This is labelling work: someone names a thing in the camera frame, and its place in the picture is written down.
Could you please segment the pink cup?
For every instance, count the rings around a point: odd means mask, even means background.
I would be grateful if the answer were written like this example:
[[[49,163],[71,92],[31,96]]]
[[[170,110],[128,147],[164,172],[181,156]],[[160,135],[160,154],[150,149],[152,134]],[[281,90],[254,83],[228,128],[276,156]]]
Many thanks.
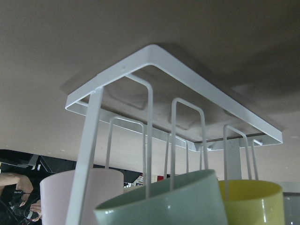
[[[42,224],[64,225],[74,179],[74,170],[61,172],[40,182]],[[96,225],[94,209],[101,203],[123,194],[124,175],[113,169],[90,170],[82,214],[84,225]]]

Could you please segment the green cup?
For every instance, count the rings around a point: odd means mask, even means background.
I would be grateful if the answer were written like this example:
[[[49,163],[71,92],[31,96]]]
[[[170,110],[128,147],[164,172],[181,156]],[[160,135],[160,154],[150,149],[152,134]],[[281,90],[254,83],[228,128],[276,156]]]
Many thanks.
[[[94,210],[100,225],[226,225],[215,171],[208,169],[152,183],[151,197],[139,187]]]

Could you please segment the yellow cup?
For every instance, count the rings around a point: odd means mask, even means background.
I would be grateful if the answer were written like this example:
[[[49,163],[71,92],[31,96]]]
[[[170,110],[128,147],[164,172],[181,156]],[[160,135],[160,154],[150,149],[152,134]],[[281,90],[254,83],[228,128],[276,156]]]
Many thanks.
[[[228,224],[284,225],[283,191],[280,185],[262,180],[230,180],[229,198],[225,182],[219,181]]]

